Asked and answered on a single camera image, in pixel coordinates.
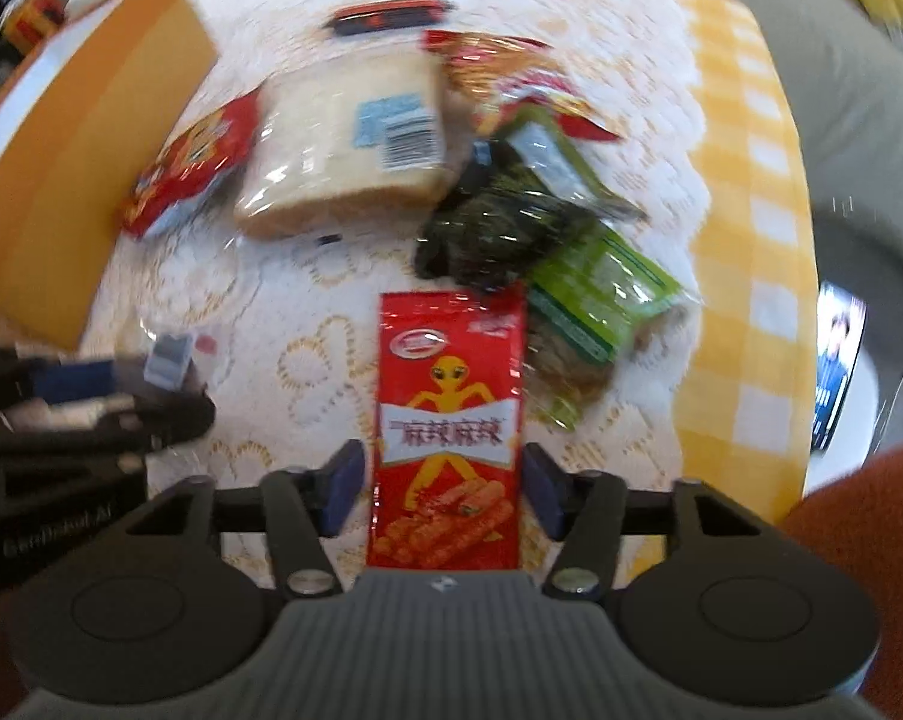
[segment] barcode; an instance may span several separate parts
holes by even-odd
[[[194,346],[190,333],[159,336],[145,362],[145,381],[170,391],[181,389]]]
[[[384,170],[432,167],[442,160],[438,121],[424,108],[392,116],[384,127],[381,162]]]

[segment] phone screen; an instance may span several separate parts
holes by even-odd
[[[840,287],[824,283],[818,293],[818,379],[812,450],[827,449],[832,440],[864,329],[864,301]]]

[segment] blue label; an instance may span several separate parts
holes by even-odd
[[[395,95],[392,98],[361,103],[354,125],[354,148],[380,146],[386,119],[410,113],[421,107],[421,95]]]

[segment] spicy strip snack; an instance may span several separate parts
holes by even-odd
[[[258,91],[234,98],[192,124],[141,173],[123,208],[128,234],[145,238],[184,223],[248,159],[258,127]]]
[[[382,296],[368,564],[517,568],[524,297]]]
[[[494,132],[520,103],[539,103],[554,112],[570,138],[620,140],[605,127],[546,43],[486,32],[426,29],[422,45],[443,57],[452,88],[475,103],[479,137]]]

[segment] metal screw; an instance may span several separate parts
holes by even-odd
[[[584,595],[598,586],[598,575],[587,568],[563,568],[551,578],[558,590],[571,595]]]
[[[133,474],[138,473],[138,471],[143,469],[144,461],[137,455],[128,453],[118,458],[117,466],[122,473]]]
[[[440,593],[448,592],[458,586],[457,581],[453,577],[438,577],[438,579],[431,581],[430,584],[432,589],[438,590]]]
[[[320,595],[334,586],[334,577],[320,568],[301,568],[288,577],[288,589],[298,595]]]

